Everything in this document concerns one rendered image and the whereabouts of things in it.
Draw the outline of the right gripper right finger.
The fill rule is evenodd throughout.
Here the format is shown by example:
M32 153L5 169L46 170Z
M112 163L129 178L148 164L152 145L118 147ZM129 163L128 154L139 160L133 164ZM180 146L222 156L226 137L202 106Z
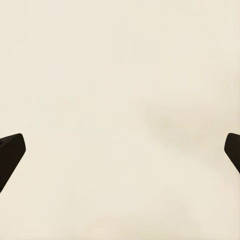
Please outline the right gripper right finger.
M240 173L240 135L229 133L225 141L224 151Z

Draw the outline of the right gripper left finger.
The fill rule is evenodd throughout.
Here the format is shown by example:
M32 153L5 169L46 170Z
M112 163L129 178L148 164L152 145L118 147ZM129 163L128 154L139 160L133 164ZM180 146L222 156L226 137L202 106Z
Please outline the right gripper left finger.
M0 193L26 152L21 133L0 138Z

